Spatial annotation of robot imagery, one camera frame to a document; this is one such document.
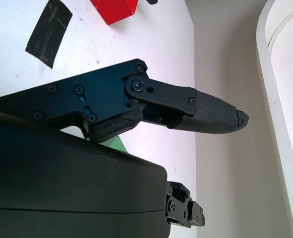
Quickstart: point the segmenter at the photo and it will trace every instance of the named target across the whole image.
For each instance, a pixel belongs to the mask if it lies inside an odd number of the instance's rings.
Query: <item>black tape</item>
[[[49,0],[29,39],[26,52],[34,55],[50,68],[72,17],[59,0]]]

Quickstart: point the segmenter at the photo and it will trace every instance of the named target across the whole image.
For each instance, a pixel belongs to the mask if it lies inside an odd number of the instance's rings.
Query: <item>green object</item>
[[[127,153],[127,150],[126,150],[126,148],[125,148],[125,146],[119,136],[116,136],[110,140],[107,140],[107,141],[101,143],[101,145],[108,146],[112,149],[120,150],[120,151]]]

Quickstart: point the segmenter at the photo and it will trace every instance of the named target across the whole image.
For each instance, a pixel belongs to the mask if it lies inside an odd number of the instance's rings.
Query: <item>white table surface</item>
[[[62,0],[73,13],[54,67],[25,52],[47,0],[0,0],[0,96],[140,58],[150,78],[194,87],[194,29],[184,0],[140,0],[134,16],[107,26],[89,0]],[[160,164],[196,199],[192,132],[140,123],[120,136],[129,153]],[[172,238],[196,228],[172,226]]]

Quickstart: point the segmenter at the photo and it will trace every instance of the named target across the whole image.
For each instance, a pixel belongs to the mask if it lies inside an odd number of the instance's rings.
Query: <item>red block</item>
[[[135,14],[138,0],[90,0],[104,21],[111,25]]]

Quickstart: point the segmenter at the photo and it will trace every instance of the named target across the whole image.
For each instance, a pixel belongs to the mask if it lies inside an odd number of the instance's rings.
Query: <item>black screw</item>
[[[84,89],[83,89],[83,87],[82,87],[81,85],[76,85],[76,86],[74,86],[74,88],[73,88],[73,92],[74,92],[75,94],[77,94],[77,95],[81,95],[81,94],[83,94],[83,91],[84,91]]]
[[[145,68],[144,68],[144,66],[142,65],[142,64],[138,64],[137,66],[136,66],[136,71],[138,71],[138,72],[144,72],[145,71]]]
[[[35,111],[32,114],[33,120],[43,120],[45,117],[45,114],[42,111]]]
[[[163,118],[162,117],[157,117],[156,120],[157,120],[157,122],[161,123],[163,121]]]
[[[47,92],[49,93],[56,93],[58,91],[58,87],[54,84],[49,84],[46,88]]]
[[[133,80],[133,82],[132,82],[132,88],[136,92],[142,91],[143,88],[144,88],[143,82],[140,81],[140,80],[138,80],[138,79]]]
[[[174,202],[173,201],[170,201],[169,203],[168,203],[168,210],[171,212],[171,211],[173,211],[173,209],[174,209]]]
[[[188,101],[189,101],[189,103],[190,103],[191,105],[195,105],[195,98],[190,97],[190,98],[188,99]]]
[[[94,123],[97,120],[97,117],[93,113],[90,113],[86,116],[86,120],[89,123]]]

